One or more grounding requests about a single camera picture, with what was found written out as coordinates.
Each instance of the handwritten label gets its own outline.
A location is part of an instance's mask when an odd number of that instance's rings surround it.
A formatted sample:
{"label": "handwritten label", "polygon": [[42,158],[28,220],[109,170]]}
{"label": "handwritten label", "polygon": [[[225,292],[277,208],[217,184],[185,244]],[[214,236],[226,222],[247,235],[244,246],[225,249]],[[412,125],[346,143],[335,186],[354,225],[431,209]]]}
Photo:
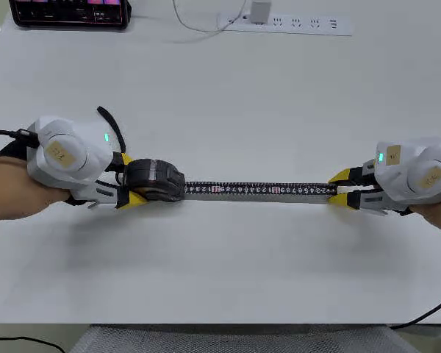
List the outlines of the handwritten label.
{"label": "handwritten label", "polygon": [[76,161],[76,158],[64,149],[58,141],[51,143],[47,147],[46,153],[64,168],[70,167]]}
{"label": "handwritten label", "polygon": [[402,150],[401,145],[393,145],[387,147],[386,165],[399,165],[400,164],[400,152]]}
{"label": "handwritten label", "polygon": [[441,179],[441,168],[433,167],[420,180],[419,186],[423,189],[429,189],[434,186]]}

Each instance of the gray floor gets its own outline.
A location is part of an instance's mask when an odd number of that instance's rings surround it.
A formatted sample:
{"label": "gray floor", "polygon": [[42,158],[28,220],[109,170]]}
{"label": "gray floor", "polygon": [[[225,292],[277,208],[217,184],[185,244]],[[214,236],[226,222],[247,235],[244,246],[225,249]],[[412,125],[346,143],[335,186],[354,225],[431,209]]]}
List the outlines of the gray floor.
{"label": "gray floor", "polygon": [[[8,11],[8,0],[0,0],[0,26]],[[61,345],[69,352],[79,337],[87,329],[87,325],[30,325],[0,324],[0,336],[27,335],[34,338],[49,340]],[[441,340],[429,339],[416,335],[402,336],[422,353],[441,353]],[[0,353],[55,353],[53,348],[24,342],[0,342]]]}

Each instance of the white table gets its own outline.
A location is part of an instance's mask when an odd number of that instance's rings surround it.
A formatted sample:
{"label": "white table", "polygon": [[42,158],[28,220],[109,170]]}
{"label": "white table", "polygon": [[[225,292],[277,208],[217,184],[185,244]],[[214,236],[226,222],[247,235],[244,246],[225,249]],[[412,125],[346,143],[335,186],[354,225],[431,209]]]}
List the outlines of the white table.
{"label": "white table", "polygon": [[[186,1],[212,24],[240,1]],[[121,123],[133,157],[187,179],[325,182],[378,140],[441,136],[441,1],[275,0],[347,15],[352,38],[181,28],[135,4],[125,33],[0,35],[0,129],[45,114]],[[0,138],[0,148],[7,140]],[[326,205],[65,204],[0,222],[0,322],[402,322],[441,302],[441,231]],[[441,311],[426,322],[441,323]]]}

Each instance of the electrical outlet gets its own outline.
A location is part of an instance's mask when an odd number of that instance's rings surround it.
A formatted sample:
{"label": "electrical outlet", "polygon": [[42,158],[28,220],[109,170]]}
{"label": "electrical outlet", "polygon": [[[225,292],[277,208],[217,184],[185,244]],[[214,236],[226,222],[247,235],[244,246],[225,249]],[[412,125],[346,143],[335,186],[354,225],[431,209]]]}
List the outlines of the electrical outlet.
{"label": "electrical outlet", "polygon": [[235,15],[220,14],[218,28],[236,32],[269,32],[269,33],[296,33],[307,35],[352,35],[353,26],[348,18],[334,16],[291,16],[270,14],[266,24],[253,24],[249,14],[239,17],[235,22]]}

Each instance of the tape measure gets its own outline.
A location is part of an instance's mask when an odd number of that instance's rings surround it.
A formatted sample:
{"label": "tape measure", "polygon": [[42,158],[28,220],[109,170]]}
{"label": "tape measure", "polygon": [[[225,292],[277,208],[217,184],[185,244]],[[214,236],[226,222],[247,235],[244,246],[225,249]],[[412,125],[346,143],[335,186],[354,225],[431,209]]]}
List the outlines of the tape measure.
{"label": "tape measure", "polygon": [[322,204],[337,195],[337,186],[324,183],[186,182],[187,200],[295,202]]}
{"label": "tape measure", "polygon": [[186,200],[296,202],[323,204],[337,195],[337,186],[323,183],[186,182],[184,174],[163,160],[134,160],[124,184],[149,201]]}

